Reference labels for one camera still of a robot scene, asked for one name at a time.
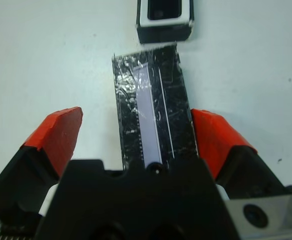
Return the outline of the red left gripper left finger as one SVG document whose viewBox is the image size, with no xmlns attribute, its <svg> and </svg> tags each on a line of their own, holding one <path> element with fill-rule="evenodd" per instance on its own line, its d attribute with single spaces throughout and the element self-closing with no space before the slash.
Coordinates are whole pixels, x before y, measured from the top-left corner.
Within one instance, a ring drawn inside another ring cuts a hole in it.
<svg viewBox="0 0 292 240">
<path fill-rule="evenodd" d="M 82 118 L 80 107 L 56 111 L 25 140 L 0 174 L 0 218 L 40 210 L 73 156 Z"/>
</svg>

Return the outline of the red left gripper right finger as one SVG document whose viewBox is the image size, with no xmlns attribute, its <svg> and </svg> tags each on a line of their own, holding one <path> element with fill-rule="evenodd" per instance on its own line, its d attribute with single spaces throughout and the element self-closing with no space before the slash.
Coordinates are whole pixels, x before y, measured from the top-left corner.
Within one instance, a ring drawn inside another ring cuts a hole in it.
<svg viewBox="0 0 292 240">
<path fill-rule="evenodd" d="M 292 185 L 284 186 L 224 117 L 198 109 L 191 114 L 199 155 L 230 199 L 292 195 Z"/>
</svg>

